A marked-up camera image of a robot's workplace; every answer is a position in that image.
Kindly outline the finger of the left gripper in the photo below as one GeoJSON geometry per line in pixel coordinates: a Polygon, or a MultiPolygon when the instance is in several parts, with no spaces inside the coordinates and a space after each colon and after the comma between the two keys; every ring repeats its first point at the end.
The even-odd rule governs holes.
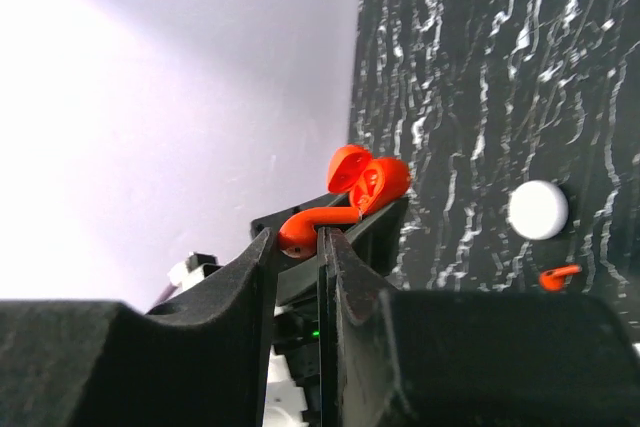
{"type": "MultiPolygon", "coordinates": [[[[325,194],[308,202],[256,218],[250,223],[250,235],[256,237],[263,229],[278,231],[291,216],[315,207],[346,207],[345,194],[325,194]]],[[[409,199],[404,196],[380,211],[364,218],[355,226],[340,226],[355,253],[369,267],[382,276],[396,265],[399,252],[400,229],[404,223],[409,199]]],[[[293,305],[317,295],[319,264],[316,257],[301,261],[284,253],[275,255],[279,266],[276,303],[293,305]]]]}

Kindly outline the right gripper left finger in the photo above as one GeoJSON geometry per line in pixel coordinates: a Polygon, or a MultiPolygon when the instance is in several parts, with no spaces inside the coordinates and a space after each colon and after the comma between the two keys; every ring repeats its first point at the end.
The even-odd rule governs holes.
{"type": "Polygon", "coordinates": [[[258,426],[277,272],[262,231],[147,313],[110,301],[1,305],[5,426],[258,426]]]}

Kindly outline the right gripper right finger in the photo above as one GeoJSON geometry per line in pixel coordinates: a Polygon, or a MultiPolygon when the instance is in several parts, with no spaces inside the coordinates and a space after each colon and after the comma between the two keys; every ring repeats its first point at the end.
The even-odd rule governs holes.
{"type": "Polygon", "coordinates": [[[584,295],[394,288],[318,237],[325,426],[635,426],[639,357],[584,295]]]}

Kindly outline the orange earbud charging case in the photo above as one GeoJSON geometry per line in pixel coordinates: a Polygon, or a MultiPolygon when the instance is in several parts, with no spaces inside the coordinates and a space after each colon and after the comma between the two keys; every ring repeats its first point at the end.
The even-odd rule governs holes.
{"type": "Polygon", "coordinates": [[[327,189],[348,195],[349,205],[367,216],[403,197],[411,183],[408,165],[395,157],[375,158],[358,145],[346,145],[332,156],[327,189]]]}

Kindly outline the orange earbud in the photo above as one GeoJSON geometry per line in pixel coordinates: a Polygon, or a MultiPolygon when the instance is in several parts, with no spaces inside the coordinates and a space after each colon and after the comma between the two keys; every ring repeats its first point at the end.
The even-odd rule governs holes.
{"type": "Polygon", "coordinates": [[[315,207],[290,217],[278,232],[278,248],[290,258],[306,260],[317,252],[319,226],[355,224],[361,213],[354,207],[315,207]]]}
{"type": "Polygon", "coordinates": [[[547,292],[560,292],[565,288],[569,278],[581,272],[582,268],[577,264],[556,267],[542,272],[538,277],[538,283],[547,292]]]}

